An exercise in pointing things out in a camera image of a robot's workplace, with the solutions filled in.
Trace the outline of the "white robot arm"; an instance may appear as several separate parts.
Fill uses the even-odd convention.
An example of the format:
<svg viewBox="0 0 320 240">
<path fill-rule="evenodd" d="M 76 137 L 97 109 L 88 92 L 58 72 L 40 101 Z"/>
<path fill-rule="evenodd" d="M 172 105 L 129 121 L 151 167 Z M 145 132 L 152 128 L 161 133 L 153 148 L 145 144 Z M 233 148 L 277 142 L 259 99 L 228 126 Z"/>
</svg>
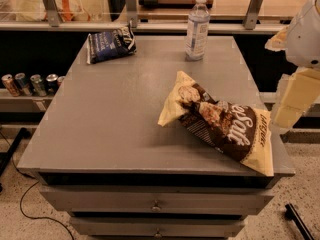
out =
<svg viewBox="0 0 320 240">
<path fill-rule="evenodd" d="M 320 0 L 307 0 L 300 12 L 267 41 L 265 48 L 285 51 L 297 66 L 279 80 L 271 112 L 272 130 L 287 132 L 320 95 Z"/>
</svg>

